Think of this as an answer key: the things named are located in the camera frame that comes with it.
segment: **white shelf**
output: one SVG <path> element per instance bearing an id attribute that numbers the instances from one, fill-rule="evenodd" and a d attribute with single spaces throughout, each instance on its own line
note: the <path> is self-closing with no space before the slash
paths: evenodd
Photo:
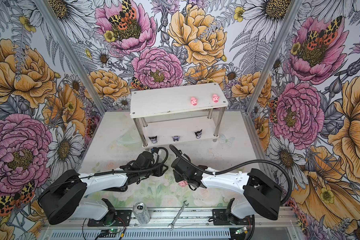
<path id="1" fill-rule="evenodd" d="M 203 130 L 202 137 L 197 139 L 195 132 L 200 131 L 201 129 Z M 213 136 L 214 131 L 215 123 L 213 122 L 213 119 L 208 119 L 206 116 L 150 122 L 147 127 L 143 127 L 145 140 L 148 144 L 147 147 L 215 138 Z M 157 136 L 156 144 L 153 144 L 149 139 L 149 137 L 154 136 Z M 174 142 L 173 136 L 179 136 L 179 141 Z"/>
<path id="2" fill-rule="evenodd" d="M 213 94 L 220 97 L 217 103 L 212 101 Z M 196 106 L 191 104 L 191 97 L 197 98 Z M 143 118 L 227 106 L 228 101 L 217 83 L 149 89 L 132 93 L 130 117 Z"/>

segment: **small toy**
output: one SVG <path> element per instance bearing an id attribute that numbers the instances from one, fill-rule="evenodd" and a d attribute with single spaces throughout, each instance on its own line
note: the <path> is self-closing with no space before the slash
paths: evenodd
<path id="1" fill-rule="evenodd" d="M 152 142 L 153 144 L 156 144 L 156 143 L 157 143 L 157 136 L 155 136 L 155 137 L 149 137 L 149 139 L 151 140 L 151 142 Z"/>
<path id="2" fill-rule="evenodd" d="M 196 106 L 196 105 L 197 105 L 197 98 L 191 97 L 191 104 L 192 104 L 193 106 Z"/>
<path id="3" fill-rule="evenodd" d="M 217 103 L 219 101 L 219 96 L 217 94 L 213 94 L 212 95 L 212 101 L 214 101 L 215 103 Z"/>
<path id="4" fill-rule="evenodd" d="M 199 139 L 202 137 L 202 130 L 195 132 L 196 138 Z"/>

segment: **pink pig toy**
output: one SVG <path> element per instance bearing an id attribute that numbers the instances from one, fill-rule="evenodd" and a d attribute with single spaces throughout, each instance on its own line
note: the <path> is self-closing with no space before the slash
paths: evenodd
<path id="1" fill-rule="evenodd" d="M 196 106 L 197 105 L 197 99 L 195 97 L 191 97 L 191 104 L 193 106 Z"/>
<path id="2" fill-rule="evenodd" d="M 217 103 L 219 101 L 219 96 L 217 94 L 213 94 L 212 95 L 212 101 L 214 101 L 215 103 Z"/>

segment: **silver can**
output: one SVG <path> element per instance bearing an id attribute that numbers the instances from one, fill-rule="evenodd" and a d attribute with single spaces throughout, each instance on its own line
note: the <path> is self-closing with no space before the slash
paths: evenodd
<path id="1" fill-rule="evenodd" d="M 133 213 L 140 224 L 147 224 L 149 222 L 150 215 L 143 202 L 137 202 L 133 205 Z"/>

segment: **black and white figurine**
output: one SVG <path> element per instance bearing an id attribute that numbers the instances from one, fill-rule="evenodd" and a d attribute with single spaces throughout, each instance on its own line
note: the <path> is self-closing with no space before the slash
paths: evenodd
<path id="1" fill-rule="evenodd" d="M 149 137 L 149 139 L 151 140 L 151 142 L 152 142 L 153 144 L 156 144 L 156 143 L 157 143 L 157 136 Z"/>
<path id="2" fill-rule="evenodd" d="M 196 138 L 199 139 L 202 137 L 202 130 L 195 132 Z"/>

